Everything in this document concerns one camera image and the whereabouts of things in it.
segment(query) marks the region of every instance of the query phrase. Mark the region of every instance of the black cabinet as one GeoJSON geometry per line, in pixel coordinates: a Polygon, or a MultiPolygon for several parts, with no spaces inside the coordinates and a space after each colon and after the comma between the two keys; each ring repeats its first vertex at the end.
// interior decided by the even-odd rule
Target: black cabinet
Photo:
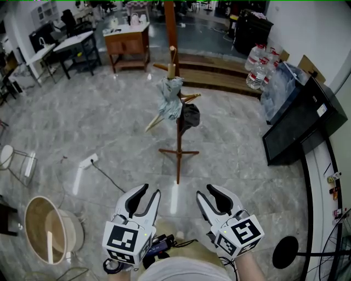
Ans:
{"type": "Polygon", "coordinates": [[[263,136],[268,165],[291,164],[347,121],[333,92],[311,77],[279,120],[263,136]]]}

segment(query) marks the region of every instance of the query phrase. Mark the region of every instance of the white desk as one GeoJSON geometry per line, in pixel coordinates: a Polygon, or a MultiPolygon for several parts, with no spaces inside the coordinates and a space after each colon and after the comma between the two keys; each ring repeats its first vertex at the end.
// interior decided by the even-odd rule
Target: white desk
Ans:
{"type": "Polygon", "coordinates": [[[126,34],[126,33],[134,33],[134,32],[143,32],[150,23],[146,24],[140,24],[140,25],[128,25],[128,24],[120,24],[117,25],[117,29],[120,29],[121,31],[115,31],[115,32],[110,32],[111,29],[104,29],[104,37],[106,36],[112,36],[112,35],[119,35],[119,34],[126,34]]]}
{"type": "Polygon", "coordinates": [[[59,44],[54,49],[54,52],[60,52],[63,49],[71,48],[74,45],[80,44],[92,34],[93,34],[93,31],[88,31],[88,32],[84,32],[82,34],[79,34],[77,36],[72,36],[70,38],[67,38],[65,41],[61,42],[61,44],[59,44]]]}
{"type": "Polygon", "coordinates": [[[31,73],[31,75],[33,76],[34,80],[37,81],[38,85],[41,87],[40,83],[39,83],[39,78],[43,75],[44,71],[39,75],[38,78],[35,77],[35,75],[33,74],[31,68],[29,67],[31,64],[35,63],[36,61],[42,60],[45,64],[45,67],[47,69],[47,71],[49,72],[52,80],[54,81],[54,83],[56,83],[53,74],[50,71],[49,65],[45,60],[45,57],[55,48],[55,44],[51,44],[51,45],[45,45],[44,48],[40,49],[34,56],[32,56],[26,63],[29,72],[31,73]]]}
{"type": "Polygon", "coordinates": [[[54,52],[56,52],[58,54],[59,60],[60,60],[60,64],[67,76],[68,79],[70,79],[70,76],[68,74],[68,71],[71,67],[74,67],[80,63],[86,63],[88,65],[88,69],[90,71],[90,73],[92,74],[92,76],[94,75],[93,73],[93,66],[95,65],[95,63],[97,62],[99,65],[101,65],[101,60],[100,60],[100,56],[99,56],[99,52],[97,50],[97,44],[96,44],[96,40],[94,38],[94,32],[93,31],[88,31],[82,34],[79,34],[77,36],[72,36],[70,38],[67,38],[65,41],[63,41],[61,44],[59,44],[55,49],[54,52]],[[89,40],[92,40],[93,42],[93,48],[90,50],[86,50],[86,46],[84,46],[84,44],[86,42],[88,42],[89,40]],[[83,54],[84,54],[84,58],[85,61],[81,61],[81,62],[76,62],[76,55],[75,54],[71,54],[69,56],[67,56],[67,54],[65,54],[65,50],[68,49],[73,49],[73,48],[79,48],[82,50],[83,54]],[[92,61],[92,64],[90,64],[89,61],[89,55],[95,52],[96,55],[96,59],[92,61]],[[73,63],[69,68],[66,68],[65,66],[65,61],[66,60],[72,60],[73,63]]]}

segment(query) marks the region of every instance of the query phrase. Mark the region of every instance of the wooden platform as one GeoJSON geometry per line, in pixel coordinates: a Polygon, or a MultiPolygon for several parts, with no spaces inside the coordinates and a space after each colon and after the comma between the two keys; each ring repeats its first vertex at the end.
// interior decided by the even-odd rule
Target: wooden platform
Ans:
{"type": "Polygon", "coordinates": [[[216,89],[260,98],[261,91],[246,84],[244,64],[199,55],[179,54],[183,86],[216,89]]]}

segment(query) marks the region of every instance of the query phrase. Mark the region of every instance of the black desk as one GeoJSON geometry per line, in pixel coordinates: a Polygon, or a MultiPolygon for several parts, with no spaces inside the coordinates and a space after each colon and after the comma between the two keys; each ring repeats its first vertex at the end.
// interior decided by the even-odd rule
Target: black desk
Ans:
{"type": "Polygon", "coordinates": [[[68,71],[71,68],[77,67],[78,65],[84,63],[88,66],[88,69],[92,76],[94,75],[93,68],[96,63],[101,65],[101,60],[99,56],[99,52],[97,49],[97,44],[96,40],[94,38],[94,33],[93,31],[88,31],[82,34],[79,34],[78,36],[72,36],[67,38],[64,42],[59,44],[55,49],[54,52],[58,55],[58,58],[60,60],[61,66],[66,73],[66,76],[68,79],[70,79],[70,76],[68,74],[68,71]],[[92,46],[90,49],[87,48],[87,45],[89,44],[89,41],[91,41],[92,46]],[[77,62],[77,53],[79,52],[78,50],[81,50],[83,53],[83,57],[85,58],[85,61],[77,62]],[[96,58],[95,59],[89,59],[89,56],[95,53],[96,58]],[[70,65],[68,68],[65,66],[65,61],[67,60],[72,60],[73,63],[70,65]]]}

